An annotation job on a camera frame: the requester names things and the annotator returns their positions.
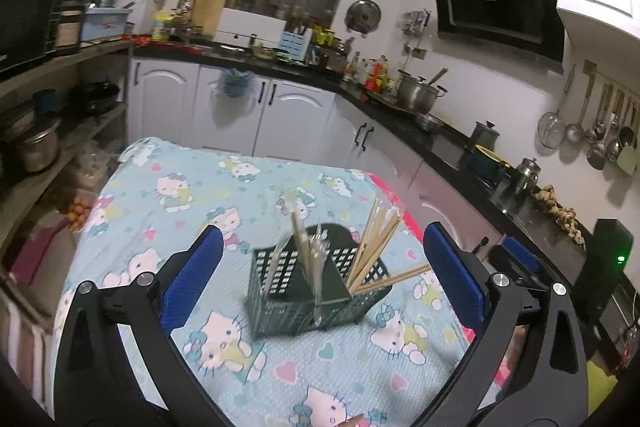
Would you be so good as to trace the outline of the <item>hanging steel strainer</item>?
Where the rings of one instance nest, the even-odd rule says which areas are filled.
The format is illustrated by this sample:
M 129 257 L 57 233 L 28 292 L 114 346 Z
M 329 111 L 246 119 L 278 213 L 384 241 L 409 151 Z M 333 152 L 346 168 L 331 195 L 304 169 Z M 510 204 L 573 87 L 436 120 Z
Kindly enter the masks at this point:
M 575 65 L 567 75 L 561 100 L 558 107 L 552 112 L 546 112 L 538 119 L 536 137 L 540 145 L 549 150 L 557 150 L 565 139 L 566 124 L 561 115 L 561 110 L 566 102 L 568 92 L 575 78 Z

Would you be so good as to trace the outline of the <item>blue plastic storage box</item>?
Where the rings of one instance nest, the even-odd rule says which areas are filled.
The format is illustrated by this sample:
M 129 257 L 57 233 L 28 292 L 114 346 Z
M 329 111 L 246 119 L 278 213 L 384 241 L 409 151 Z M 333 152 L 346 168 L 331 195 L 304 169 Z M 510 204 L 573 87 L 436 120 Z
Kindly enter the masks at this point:
M 126 28 L 131 9 L 89 8 L 81 27 L 82 42 L 120 38 Z

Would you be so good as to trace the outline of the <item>steel canister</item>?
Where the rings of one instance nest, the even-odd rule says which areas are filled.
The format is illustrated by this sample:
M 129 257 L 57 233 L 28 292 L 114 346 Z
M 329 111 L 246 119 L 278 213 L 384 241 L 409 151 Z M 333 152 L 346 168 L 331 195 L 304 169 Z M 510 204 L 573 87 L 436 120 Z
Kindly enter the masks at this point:
M 535 158 L 523 158 L 521 164 L 516 168 L 515 191 L 531 192 L 537 185 L 540 166 Z

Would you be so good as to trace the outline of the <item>steel stock pot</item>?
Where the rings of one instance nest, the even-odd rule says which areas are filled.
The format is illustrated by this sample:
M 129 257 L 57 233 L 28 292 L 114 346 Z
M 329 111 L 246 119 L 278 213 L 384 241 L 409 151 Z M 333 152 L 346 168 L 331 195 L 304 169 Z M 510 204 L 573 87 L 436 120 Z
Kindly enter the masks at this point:
M 447 90 L 438 84 L 447 72 L 448 68 L 444 67 L 431 80 L 426 80 L 423 77 L 413 77 L 401 69 L 396 95 L 397 105 L 415 114 L 428 113 L 435 102 L 447 93 Z

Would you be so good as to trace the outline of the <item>hanging steel ladle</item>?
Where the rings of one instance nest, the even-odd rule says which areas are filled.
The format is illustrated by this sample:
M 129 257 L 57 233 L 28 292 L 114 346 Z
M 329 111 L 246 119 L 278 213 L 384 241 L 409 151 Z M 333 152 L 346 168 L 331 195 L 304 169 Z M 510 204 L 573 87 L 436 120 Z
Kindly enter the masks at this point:
M 593 86 L 594 77 L 590 76 L 588 79 L 587 90 L 584 96 L 584 101 L 582 101 L 582 108 L 580 109 L 578 119 L 576 122 L 574 122 L 574 124 L 569 124 L 565 129 L 565 142 L 571 147 L 578 147 L 579 145 L 582 145 L 582 141 L 584 141 L 585 139 L 585 129 L 582 125 L 582 122 L 584 121 L 584 118 L 586 116 Z

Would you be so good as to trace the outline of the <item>steel pot on shelf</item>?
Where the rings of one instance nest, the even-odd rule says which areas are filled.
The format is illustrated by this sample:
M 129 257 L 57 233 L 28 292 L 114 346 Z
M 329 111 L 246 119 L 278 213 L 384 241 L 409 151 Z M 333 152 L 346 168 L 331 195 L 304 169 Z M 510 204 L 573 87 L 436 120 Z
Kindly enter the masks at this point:
M 43 119 L 23 133 L 16 142 L 24 171 L 36 173 L 49 168 L 58 156 L 58 127 L 61 119 Z

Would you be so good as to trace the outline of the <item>metal shelf rack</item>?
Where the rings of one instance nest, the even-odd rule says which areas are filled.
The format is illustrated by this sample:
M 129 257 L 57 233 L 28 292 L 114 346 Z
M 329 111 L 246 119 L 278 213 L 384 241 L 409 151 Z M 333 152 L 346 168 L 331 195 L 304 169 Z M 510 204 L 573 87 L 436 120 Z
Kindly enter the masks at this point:
M 1 91 L 10 94 L 19 87 L 27 86 L 40 77 L 61 72 L 64 68 L 82 64 L 94 58 L 112 53 L 127 52 L 127 60 L 130 61 L 134 43 L 131 40 L 120 40 L 108 43 L 100 43 L 89 49 L 82 50 L 75 55 L 57 57 L 46 64 L 37 66 L 23 74 L 1 83 Z M 47 188 L 58 177 L 60 172 L 80 151 L 81 147 L 102 132 L 113 121 L 125 119 L 127 104 L 125 101 L 117 102 L 106 113 L 98 116 L 89 116 L 83 121 L 70 117 L 65 113 L 63 118 L 50 118 L 46 120 L 49 127 L 36 133 L 32 145 L 36 145 L 50 134 L 58 139 L 53 149 L 54 155 L 49 165 L 34 172 L 27 172 L 19 176 L 15 182 L 11 181 L 1 190 L 1 258 L 6 255 L 16 232 L 22 225 L 29 211 L 34 208 L 40 197 L 46 193 Z

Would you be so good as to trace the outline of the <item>blue knife block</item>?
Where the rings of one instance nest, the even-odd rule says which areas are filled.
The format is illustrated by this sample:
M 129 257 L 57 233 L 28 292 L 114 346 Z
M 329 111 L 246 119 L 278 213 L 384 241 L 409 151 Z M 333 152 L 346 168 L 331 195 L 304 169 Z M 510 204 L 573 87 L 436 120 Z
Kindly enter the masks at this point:
M 312 30 L 307 28 L 303 34 L 295 31 L 283 31 L 277 46 L 278 55 L 294 62 L 303 62 L 311 42 Z

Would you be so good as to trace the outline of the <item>wooden chopsticks pair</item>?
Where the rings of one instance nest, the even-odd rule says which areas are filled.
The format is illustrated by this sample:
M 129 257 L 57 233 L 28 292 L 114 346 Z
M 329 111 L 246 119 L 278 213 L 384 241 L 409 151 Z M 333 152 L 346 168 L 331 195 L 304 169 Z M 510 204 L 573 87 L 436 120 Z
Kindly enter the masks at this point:
M 267 276 L 265 278 L 265 283 L 264 283 L 264 286 L 262 286 L 262 295 L 264 296 L 267 296 L 270 293 L 270 288 L 274 280 L 274 277 L 276 276 L 276 273 L 277 273 L 282 251 L 284 251 L 284 248 L 286 247 L 286 245 L 288 245 L 288 241 L 290 239 L 291 239 L 290 234 L 282 235 L 278 240 L 276 247 L 273 248 L 273 251 L 269 259 L 269 265 L 268 265 Z
M 369 274 L 375 262 L 378 261 L 378 258 L 382 255 L 387 244 L 390 243 L 390 239 L 398 228 L 399 221 L 400 214 L 397 211 L 394 211 L 390 216 L 390 220 L 388 220 L 385 227 L 382 228 L 382 231 L 378 232 L 378 235 L 375 236 L 374 241 L 369 245 L 363 266 L 361 267 L 359 274 L 356 276 L 355 283 L 352 285 L 350 292 L 361 286 L 362 281 Z
M 352 295 L 359 295 L 363 293 L 368 293 L 369 291 L 377 291 L 378 289 L 385 288 L 388 286 L 393 286 L 396 283 L 403 282 L 405 280 L 412 279 L 413 277 L 417 277 L 422 273 L 426 273 L 431 271 L 432 267 L 428 263 L 425 265 L 420 265 L 420 267 L 416 267 L 410 269 L 408 271 L 402 272 L 400 274 L 393 275 L 392 277 L 385 277 L 385 279 L 377 280 L 376 282 L 361 285 L 357 287 L 354 291 L 352 291 Z
M 328 233 L 322 229 L 322 225 L 317 225 L 316 231 L 309 239 L 309 284 L 314 294 L 314 306 L 316 308 L 322 303 L 322 277 L 326 259 L 329 257 L 328 245 Z
M 297 198 L 294 194 L 291 194 L 290 201 L 290 213 L 291 213 L 291 223 L 292 223 L 292 231 L 298 251 L 298 259 L 302 264 L 302 269 L 304 275 L 306 277 L 307 283 L 309 284 L 309 265 L 310 265 L 310 249 L 309 249 L 309 236 L 307 234 L 307 230 L 304 228 L 304 222 L 300 220 L 299 212 L 297 208 Z M 321 310 L 320 306 L 316 308 L 314 306 L 314 326 L 319 326 L 321 324 Z
M 355 283 L 356 276 L 361 270 L 361 265 L 364 262 L 364 258 L 366 257 L 369 245 L 374 241 L 375 236 L 378 235 L 378 231 L 380 231 L 382 222 L 384 221 L 384 217 L 385 210 L 382 206 L 382 200 L 377 197 L 372 204 L 367 224 L 364 227 L 364 231 L 361 235 L 361 241 L 358 247 L 358 251 L 356 252 L 354 259 L 352 259 L 352 266 L 350 267 L 346 283 L 347 289 L 349 291 L 352 289 L 352 285 L 354 285 Z
M 371 208 L 356 256 L 352 260 L 346 286 L 350 293 L 356 291 L 373 263 L 382 253 L 390 236 L 395 232 L 399 220 L 396 207 L 384 207 L 378 199 Z

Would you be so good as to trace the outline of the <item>hanging pot lid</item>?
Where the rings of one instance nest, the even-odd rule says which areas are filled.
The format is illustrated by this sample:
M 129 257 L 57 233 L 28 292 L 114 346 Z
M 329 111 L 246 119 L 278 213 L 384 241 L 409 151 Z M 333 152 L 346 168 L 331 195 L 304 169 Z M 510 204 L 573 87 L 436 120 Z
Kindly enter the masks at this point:
M 347 10 L 344 22 L 346 29 L 356 31 L 363 37 L 378 29 L 382 12 L 372 0 L 355 1 Z

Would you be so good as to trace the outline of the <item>white appliance box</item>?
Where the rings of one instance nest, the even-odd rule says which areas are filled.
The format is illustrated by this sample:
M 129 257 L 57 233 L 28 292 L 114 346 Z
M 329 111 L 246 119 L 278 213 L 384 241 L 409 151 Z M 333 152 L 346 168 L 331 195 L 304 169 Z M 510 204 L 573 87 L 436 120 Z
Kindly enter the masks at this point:
M 224 8 L 213 42 L 248 48 L 250 39 L 275 48 L 284 31 L 285 21 L 265 15 Z

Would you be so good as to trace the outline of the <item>blue pot with lid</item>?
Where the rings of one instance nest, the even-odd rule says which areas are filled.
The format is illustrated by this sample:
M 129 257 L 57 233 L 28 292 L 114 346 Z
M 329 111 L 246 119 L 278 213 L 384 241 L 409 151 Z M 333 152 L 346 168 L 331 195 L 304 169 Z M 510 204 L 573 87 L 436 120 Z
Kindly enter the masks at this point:
M 511 165 L 495 152 L 500 136 L 489 121 L 477 121 L 469 139 L 468 168 L 491 187 L 497 187 Z

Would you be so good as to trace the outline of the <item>blue hanging bag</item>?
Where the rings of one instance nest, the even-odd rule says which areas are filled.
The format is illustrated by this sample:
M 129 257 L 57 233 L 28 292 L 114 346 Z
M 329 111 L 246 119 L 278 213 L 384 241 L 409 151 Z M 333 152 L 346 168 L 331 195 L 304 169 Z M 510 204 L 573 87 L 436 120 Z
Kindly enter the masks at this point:
M 235 68 L 223 69 L 220 74 L 218 93 L 228 98 L 242 98 L 250 91 L 254 79 L 254 72 Z

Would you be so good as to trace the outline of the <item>ginger roots pile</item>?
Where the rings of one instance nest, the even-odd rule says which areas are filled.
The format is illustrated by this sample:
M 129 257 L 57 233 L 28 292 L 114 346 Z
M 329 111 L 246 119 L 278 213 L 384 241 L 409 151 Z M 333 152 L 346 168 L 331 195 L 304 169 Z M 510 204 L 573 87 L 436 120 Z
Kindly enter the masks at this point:
M 575 209 L 562 206 L 558 202 L 553 185 L 537 188 L 533 193 L 533 200 L 537 207 L 547 217 L 551 218 L 556 226 L 567 235 L 576 246 L 582 248 L 583 251 L 586 249 L 585 235 L 580 228 Z

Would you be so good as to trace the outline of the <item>black microwave oven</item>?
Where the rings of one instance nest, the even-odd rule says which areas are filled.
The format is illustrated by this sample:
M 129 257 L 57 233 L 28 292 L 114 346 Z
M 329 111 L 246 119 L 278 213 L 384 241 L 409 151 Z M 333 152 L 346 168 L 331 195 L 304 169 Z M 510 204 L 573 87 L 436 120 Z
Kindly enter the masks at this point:
M 50 57 L 63 1 L 1 0 L 2 70 Z

